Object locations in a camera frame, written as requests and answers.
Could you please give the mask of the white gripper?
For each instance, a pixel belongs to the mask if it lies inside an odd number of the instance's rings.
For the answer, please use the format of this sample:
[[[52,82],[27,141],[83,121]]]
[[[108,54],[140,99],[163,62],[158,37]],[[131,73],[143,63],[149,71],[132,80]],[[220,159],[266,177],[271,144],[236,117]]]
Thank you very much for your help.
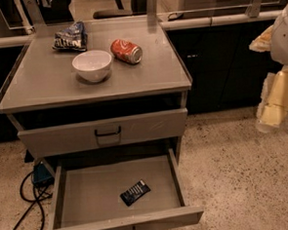
[[[258,53],[269,52],[272,25],[249,44],[249,49]],[[261,102],[257,108],[255,127],[261,133],[277,129],[288,113],[288,65],[277,74],[269,73],[264,81]]]

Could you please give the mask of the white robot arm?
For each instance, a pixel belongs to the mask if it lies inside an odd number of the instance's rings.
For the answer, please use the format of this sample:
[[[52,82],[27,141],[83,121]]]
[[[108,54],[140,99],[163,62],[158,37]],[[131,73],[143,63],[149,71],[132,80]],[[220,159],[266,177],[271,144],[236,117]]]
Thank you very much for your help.
[[[267,74],[257,108],[256,128],[267,133],[277,129],[288,115],[288,4],[249,48],[258,53],[270,52],[271,59],[283,65],[278,73]]]

